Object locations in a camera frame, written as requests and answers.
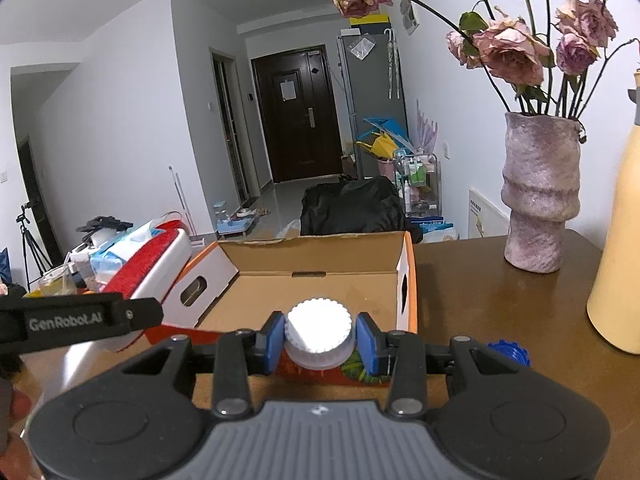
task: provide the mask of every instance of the brown tabletop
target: brown tabletop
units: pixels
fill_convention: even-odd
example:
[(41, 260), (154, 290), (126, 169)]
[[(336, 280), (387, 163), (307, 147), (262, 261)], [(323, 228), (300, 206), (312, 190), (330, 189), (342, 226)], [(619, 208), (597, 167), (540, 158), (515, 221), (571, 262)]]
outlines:
[[(446, 344), (454, 335), (481, 342), (516, 340), (529, 351), (532, 367), (591, 399), (607, 414), (612, 439), (598, 480), (640, 478), (640, 358), (624, 354), (592, 328), (586, 301), (600, 251), (579, 234), (566, 234), (562, 269), (546, 276), (510, 266), (504, 238), (415, 246), (420, 335)], [(94, 373), (148, 347), (140, 340), (119, 354), (106, 352)], [(28, 356), (29, 371), (18, 385), (33, 397), (60, 352)], [(264, 399), (362, 399), (384, 404), (383, 388), (303, 385), (279, 378), (251, 378), (254, 404)], [(194, 403), (210, 406), (211, 376), (200, 376)], [(442, 377), (428, 379), (430, 406), (447, 400)]]

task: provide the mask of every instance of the gray refrigerator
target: gray refrigerator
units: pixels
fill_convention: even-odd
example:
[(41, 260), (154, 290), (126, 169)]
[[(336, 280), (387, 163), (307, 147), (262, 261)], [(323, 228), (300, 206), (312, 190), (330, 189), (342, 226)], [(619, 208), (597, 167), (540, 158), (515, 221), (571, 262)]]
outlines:
[(398, 99), (395, 79), (392, 98), (389, 99), (388, 36), (370, 34), (370, 37), (375, 39), (376, 46), (363, 60), (351, 53), (351, 45), (360, 36), (337, 38), (340, 68), (351, 121), (356, 169), (360, 179), (380, 174), (376, 158), (356, 145), (358, 137), (373, 128), (371, 124), (364, 121), (364, 118), (394, 118), (405, 130), (407, 128), (402, 84), (400, 84), (401, 92)]

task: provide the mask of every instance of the tiled floor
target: tiled floor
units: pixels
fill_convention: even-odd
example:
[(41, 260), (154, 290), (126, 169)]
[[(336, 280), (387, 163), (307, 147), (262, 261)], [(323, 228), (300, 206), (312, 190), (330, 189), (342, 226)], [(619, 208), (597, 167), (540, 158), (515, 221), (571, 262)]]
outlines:
[(300, 219), (302, 197), (309, 187), (323, 182), (337, 181), (337, 177), (310, 178), (281, 182), (267, 187), (251, 208), (265, 207), (270, 213), (258, 219), (258, 223), (251, 230), (248, 239), (275, 237), (292, 220)]

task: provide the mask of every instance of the human hand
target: human hand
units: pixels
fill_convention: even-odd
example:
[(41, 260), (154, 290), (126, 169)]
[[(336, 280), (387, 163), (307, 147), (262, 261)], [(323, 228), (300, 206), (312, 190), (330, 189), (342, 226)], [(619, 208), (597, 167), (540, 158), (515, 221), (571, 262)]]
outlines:
[[(31, 411), (31, 401), (24, 393), (14, 390), (10, 421), (11, 424), (23, 420)], [(31, 476), (31, 454), (24, 441), (12, 431), (9, 432), (9, 446), (0, 456), (0, 476), (6, 480), (27, 480)]]

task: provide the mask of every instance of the door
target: door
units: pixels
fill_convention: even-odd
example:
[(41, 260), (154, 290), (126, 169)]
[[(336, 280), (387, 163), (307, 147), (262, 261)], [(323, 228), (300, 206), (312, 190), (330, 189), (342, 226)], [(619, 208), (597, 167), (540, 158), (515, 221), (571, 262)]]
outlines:
[(254, 74), (273, 181), (342, 173), (324, 45), (254, 59)]
[[(407, 130), (406, 110), (404, 106), (404, 92), (400, 85), (400, 99), (394, 91), (389, 99), (389, 62), (386, 34), (373, 34), (376, 46), (369, 55), (360, 60), (351, 53), (350, 46), (357, 37), (345, 36), (338, 38), (342, 75), (347, 89), (347, 104), (351, 116), (352, 136), (360, 136), (371, 130), (373, 126), (365, 122), (366, 117), (391, 117)], [(376, 158), (360, 147), (356, 147), (356, 165), (358, 177), (365, 178), (380, 174)]]
[(229, 91), (229, 81), (224, 60), (212, 54), (213, 72), (218, 89), (218, 101), (220, 102), (220, 115), (225, 133), (226, 149), (229, 152), (229, 161), (234, 174), (236, 191), (240, 204), (244, 206), (250, 199), (249, 185), (244, 174), (244, 164), (242, 163), (242, 153), (240, 151), (240, 140), (236, 129), (236, 120), (231, 106), (231, 92)]
[(24, 179), (24, 187), (27, 189), (29, 202), (33, 207), (31, 212), (38, 226), (44, 249), (49, 255), (49, 260), (54, 267), (62, 265), (64, 258), (60, 251), (60, 246), (53, 234), (53, 229), (47, 216), (47, 210), (42, 201), (38, 178), (36, 177), (35, 166), (33, 165), (33, 157), (31, 156), (31, 145), (29, 141), (25, 141), (18, 146), (18, 158), (20, 159), (20, 168), (22, 169), (22, 178)]

